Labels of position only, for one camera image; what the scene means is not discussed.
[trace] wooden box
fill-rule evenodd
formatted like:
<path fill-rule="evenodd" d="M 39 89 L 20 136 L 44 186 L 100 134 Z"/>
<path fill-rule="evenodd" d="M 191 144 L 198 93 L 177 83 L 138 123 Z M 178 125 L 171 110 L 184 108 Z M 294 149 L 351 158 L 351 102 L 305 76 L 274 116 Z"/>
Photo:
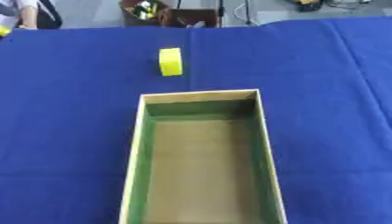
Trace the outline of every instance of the wooden box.
<path fill-rule="evenodd" d="M 259 91 L 142 95 L 119 223 L 286 223 Z"/>

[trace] person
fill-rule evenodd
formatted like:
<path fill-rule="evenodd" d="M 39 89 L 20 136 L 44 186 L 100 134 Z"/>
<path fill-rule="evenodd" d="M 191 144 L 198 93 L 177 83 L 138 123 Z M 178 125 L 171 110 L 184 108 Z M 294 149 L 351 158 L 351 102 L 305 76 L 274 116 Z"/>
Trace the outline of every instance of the person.
<path fill-rule="evenodd" d="M 18 12 L 13 17 L 0 14 L 0 25 L 12 28 L 20 21 L 19 28 L 37 29 L 37 17 L 39 14 L 38 0 L 0 0 L 0 4 L 13 7 Z"/>

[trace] sleeve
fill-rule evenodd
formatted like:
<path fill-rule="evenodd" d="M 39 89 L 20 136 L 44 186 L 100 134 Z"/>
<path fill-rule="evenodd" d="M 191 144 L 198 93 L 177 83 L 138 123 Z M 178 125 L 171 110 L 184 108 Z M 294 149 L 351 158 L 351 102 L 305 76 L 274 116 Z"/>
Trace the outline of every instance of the sleeve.
<path fill-rule="evenodd" d="M 19 9 L 22 9 L 26 6 L 31 6 L 34 8 L 39 7 L 39 0 L 16 0 L 16 2 Z"/>

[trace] green inner wall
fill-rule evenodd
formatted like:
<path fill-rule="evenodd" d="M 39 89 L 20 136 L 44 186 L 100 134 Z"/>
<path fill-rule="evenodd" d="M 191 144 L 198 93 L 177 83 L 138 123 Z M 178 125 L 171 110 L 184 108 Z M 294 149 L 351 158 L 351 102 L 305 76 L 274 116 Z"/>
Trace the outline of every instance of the green inner wall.
<path fill-rule="evenodd" d="M 135 184 L 129 206 L 129 224 L 143 224 L 151 178 L 154 126 L 159 121 L 246 119 L 252 143 L 255 184 L 259 191 L 261 223 L 277 224 L 278 212 L 272 193 L 268 159 L 264 156 L 263 134 L 253 99 L 242 101 L 198 101 L 149 104 L 142 125 L 142 139 L 136 165 Z"/>

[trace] person's arm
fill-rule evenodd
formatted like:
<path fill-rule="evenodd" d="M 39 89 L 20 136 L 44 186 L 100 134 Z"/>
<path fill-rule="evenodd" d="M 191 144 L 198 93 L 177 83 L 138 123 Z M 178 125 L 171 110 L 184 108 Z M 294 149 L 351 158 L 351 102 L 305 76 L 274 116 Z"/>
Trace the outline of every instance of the person's arm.
<path fill-rule="evenodd" d="M 38 0 L 17 0 L 20 18 L 22 19 L 21 28 L 37 29 Z"/>

